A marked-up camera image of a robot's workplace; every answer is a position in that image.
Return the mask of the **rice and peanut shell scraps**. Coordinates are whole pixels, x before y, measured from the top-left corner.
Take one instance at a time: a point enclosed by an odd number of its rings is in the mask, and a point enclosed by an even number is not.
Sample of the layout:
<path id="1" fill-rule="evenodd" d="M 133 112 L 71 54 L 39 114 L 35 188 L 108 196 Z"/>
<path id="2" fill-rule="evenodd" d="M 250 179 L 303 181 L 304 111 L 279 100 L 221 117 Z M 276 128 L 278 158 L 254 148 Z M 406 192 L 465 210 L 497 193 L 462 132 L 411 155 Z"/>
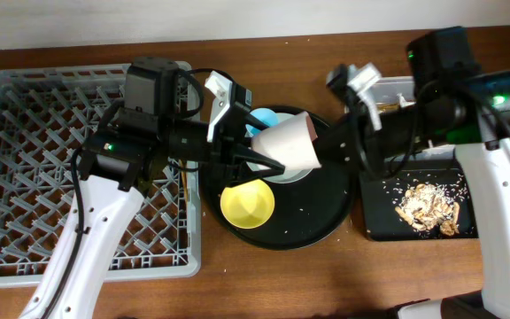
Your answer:
<path id="1" fill-rule="evenodd" d="M 462 173 L 447 171 L 440 175 L 406 173 L 382 181 L 382 192 L 391 196 L 392 210 L 414 233 L 454 237 L 460 234 L 462 204 L 469 199 L 468 186 Z"/>

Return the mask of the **blue plastic cup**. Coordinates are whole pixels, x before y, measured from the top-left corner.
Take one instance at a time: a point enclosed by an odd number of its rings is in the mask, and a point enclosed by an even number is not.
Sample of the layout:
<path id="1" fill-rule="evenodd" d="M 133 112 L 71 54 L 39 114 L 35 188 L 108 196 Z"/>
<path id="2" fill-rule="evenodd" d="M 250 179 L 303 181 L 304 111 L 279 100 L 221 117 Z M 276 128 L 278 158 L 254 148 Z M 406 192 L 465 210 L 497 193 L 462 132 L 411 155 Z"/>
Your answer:
<path id="1" fill-rule="evenodd" d="M 271 109 L 268 108 L 257 108 L 251 111 L 251 115 L 259 121 L 267 124 L 268 127 L 273 127 L 279 124 L 278 115 Z M 251 125 L 246 126 L 247 136 L 253 137 L 260 133 L 258 128 L 254 128 Z"/>

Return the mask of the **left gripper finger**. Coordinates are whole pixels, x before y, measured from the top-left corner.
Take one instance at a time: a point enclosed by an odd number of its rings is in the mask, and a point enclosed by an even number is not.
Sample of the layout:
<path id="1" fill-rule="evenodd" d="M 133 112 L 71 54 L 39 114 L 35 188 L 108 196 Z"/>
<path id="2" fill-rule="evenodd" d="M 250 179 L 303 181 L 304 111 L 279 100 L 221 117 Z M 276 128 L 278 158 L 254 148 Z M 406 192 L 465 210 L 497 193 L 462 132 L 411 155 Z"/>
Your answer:
<path id="1" fill-rule="evenodd" d="M 269 110 L 266 108 L 258 108 L 251 111 L 248 115 L 246 129 L 248 133 L 260 133 L 269 124 Z"/>
<path id="2" fill-rule="evenodd" d="M 231 148 L 227 169 L 227 186 L 238 186 L 264 177 L 282 175 L 285 172 L 285 166 L 279 161 L 242 144 Z"/>

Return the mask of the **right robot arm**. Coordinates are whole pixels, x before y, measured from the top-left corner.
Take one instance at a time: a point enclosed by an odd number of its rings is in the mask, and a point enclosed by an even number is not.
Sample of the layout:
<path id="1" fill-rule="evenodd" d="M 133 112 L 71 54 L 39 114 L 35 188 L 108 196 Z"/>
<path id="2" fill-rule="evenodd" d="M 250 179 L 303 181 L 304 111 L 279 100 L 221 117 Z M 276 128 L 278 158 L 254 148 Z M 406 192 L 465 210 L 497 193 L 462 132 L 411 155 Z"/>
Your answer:
<path id="1" fill-rule="evenodd" d="M 510 70 L 486 74 L 463 27 L 406 46 L 414 102 L 380 113 L 373 65 L 337 66 L 326 83 L 346 114 L 314 143 L 318 156 L 355 175 L 389 179 L 389 158 L 450 144 L 466 178 L 483 256 L 478 292 L 396 306 L 396 318 L 510 318 Z"/>

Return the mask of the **yellow plastic bowl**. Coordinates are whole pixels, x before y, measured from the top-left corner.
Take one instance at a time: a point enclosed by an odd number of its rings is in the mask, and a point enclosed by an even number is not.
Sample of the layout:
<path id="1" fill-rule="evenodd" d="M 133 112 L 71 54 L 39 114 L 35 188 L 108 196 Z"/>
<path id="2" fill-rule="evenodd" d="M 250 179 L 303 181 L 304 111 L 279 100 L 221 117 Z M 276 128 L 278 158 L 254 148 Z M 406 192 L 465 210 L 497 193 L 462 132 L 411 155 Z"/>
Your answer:
<path id="1" fill-rule="evenodd" d="M 239 229 L 255 229 L 273 215 L 274 193 L 258 179 L 235 187 L 227 187 L 220 195 L 220 210 L 227 222 Z"/>

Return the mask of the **white napkin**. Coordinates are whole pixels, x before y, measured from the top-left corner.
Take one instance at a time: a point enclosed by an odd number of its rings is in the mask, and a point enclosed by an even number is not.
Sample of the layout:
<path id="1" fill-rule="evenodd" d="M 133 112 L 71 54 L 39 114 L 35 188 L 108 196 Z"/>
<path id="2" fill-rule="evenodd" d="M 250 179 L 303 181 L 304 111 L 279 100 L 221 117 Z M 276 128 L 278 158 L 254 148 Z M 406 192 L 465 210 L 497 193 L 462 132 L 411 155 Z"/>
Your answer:
<path id="1" fill-rule="evenodd" d="M 406 108 L 414 104 L 415 104 L 414 100 L 409 101 L 405 98 L 405 96 L 402 93 L 398 93 L 398 106 L 400 108 Z"/>

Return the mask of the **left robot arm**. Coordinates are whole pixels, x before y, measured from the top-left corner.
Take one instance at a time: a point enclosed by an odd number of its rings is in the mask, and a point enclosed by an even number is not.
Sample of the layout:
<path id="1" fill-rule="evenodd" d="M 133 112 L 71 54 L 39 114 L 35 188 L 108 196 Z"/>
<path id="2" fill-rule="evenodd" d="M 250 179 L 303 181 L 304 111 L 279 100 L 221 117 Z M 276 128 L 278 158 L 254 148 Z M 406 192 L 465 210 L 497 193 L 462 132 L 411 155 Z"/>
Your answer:
<path id="1" fill-rule="evenodd" d="M 136 58 L 123 97 L 71 157 L 74 197 L 25 318 L 89 318 L 128 224 L 166 167 L 213 167 L 228 186 L 266 176 L 282 163 L 252 150 L 246 129 L 263 128 L 251 114 L 251 91 L 217 69 L 182 69 L 167 58 Z"/>

